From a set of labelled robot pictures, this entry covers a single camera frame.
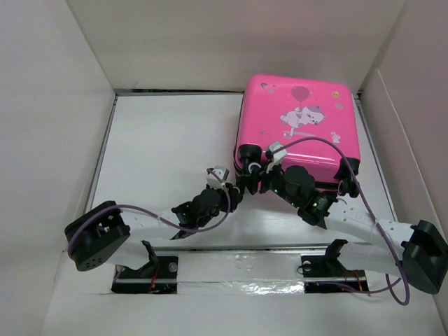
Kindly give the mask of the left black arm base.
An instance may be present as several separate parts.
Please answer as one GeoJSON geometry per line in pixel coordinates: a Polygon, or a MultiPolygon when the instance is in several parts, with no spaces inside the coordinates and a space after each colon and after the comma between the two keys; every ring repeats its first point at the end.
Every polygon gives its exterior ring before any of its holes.
{"type": "Polygon", "coordinates": [[[111,291],[116,294],[177,294],[179,257],[159,256],[159,263],[148,273],[116,267],[111,291]]]}

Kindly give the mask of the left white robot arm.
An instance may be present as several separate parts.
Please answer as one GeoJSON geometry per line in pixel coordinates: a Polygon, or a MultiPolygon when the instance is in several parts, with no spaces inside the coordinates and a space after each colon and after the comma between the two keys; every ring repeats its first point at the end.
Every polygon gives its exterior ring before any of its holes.
{"type": "Polygon", "coordinates": [[[243,194],[239,186],[231,183],[219,188],[207,186],[191,201],[172,208],[168,217],[138,206],[106,201],[65,227],[67,252],[79,272],[115,263],[131,267],[146,278],[156,268],[152,238],[178,240],[209,232],[236,210],[243,194]],[[147,249],[149,255],[140,253],[132,260],[131,241],[147,249]]]}

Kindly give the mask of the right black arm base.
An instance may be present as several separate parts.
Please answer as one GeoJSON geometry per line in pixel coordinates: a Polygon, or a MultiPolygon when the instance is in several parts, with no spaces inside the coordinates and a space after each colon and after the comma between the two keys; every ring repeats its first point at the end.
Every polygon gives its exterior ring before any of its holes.
{"type": "Polygon", "coordinates": [[[303,276],[305,293],[353,293],[369,291],[363,270],[347,270],[324,255],[302,255],[297,273],[303,276]]]}

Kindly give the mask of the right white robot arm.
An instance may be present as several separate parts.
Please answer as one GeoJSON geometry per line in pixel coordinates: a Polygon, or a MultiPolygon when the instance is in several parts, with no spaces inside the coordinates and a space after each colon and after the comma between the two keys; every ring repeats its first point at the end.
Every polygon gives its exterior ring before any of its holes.
{"type": "Polygon", "coordinates": [[[439,293],[447,275],[447,242],[434,224],[426,220],[418,224],[374,220],[368,213],[318,190],[314,178],[299,166],[263,172],[260,192],[267,191],[295,207],[305,223],[362,241],[335,240],[323,258],[329,274],[361,268],[396,277],[405,275],[414,288],[432,295],[439,293]]]}

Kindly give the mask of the pink kids suitcase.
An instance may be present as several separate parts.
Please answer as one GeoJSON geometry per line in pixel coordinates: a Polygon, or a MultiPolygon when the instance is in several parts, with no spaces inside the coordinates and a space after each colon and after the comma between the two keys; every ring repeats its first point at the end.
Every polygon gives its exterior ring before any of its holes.
{"type": "Polygon", "coordinates": [[[341,83],[258,74],[244,91],[234,145],[235,174],[243,173],[241,147],[287,146],[282,169],[304,167],[318,188],[336,191],[358,174],[361,150],[350,89],[341,83]]]}

